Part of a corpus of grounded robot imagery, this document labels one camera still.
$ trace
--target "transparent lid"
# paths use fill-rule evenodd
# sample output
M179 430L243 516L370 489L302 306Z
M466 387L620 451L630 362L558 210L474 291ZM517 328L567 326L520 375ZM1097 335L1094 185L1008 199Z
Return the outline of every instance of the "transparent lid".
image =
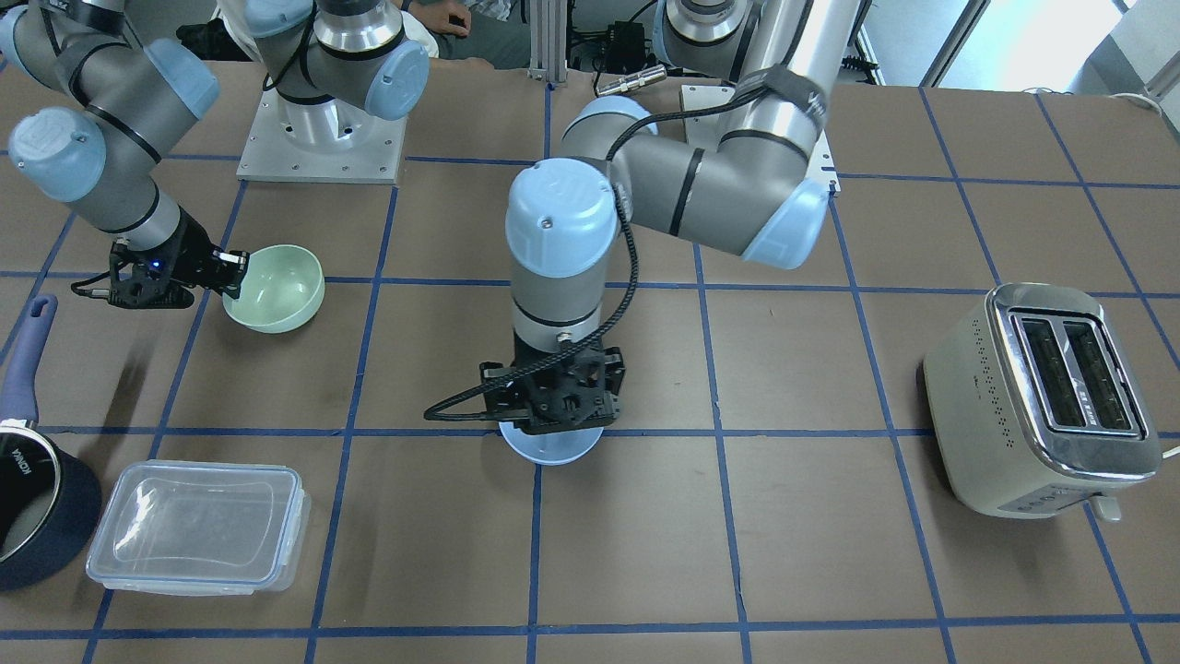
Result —
M114 486L86 573L171 594L264 589L290 555L302 499L300 476L281 466L135 464Z

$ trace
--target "pan handle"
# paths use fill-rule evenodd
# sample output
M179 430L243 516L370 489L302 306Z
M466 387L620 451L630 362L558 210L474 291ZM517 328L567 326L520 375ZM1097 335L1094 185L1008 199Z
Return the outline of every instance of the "pan handle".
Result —
M20 335L8 356L4 390L0 392L0 420L37 422L37 393L33 382L57 310L58 298L54 295L38 295L25 309Z

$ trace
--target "toaster control panel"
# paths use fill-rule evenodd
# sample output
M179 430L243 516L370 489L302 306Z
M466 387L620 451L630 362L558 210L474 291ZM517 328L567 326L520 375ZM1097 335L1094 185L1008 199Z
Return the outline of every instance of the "toaster control panel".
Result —
M1053 514L1079 504L1094 495L1093 491L1067 487L1064 485L1049 485L999 506L1002 512L1016 512L1020 514Z

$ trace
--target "plastic container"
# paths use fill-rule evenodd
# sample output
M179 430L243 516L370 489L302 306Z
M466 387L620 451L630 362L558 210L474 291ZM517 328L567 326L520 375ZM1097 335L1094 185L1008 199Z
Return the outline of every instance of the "plastic container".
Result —
M222 295L230 317L268 335L303 324L321 303L323 268L315 254L295 244L274 244L251 252L238 297Z
M86 559L112 590L173 596L282 591L312 501L281 466L145 461L114 486Z

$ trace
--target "person's leg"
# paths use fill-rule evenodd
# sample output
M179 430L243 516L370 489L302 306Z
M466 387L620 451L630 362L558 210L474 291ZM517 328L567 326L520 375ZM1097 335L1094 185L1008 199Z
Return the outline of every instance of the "person's leg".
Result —
M439 57L448 60L483 58L498 70L529 66L531 55L529 26L520 20L520 9L514 6L509 20L498 21L472 12L471 35L459 39L435 34Z

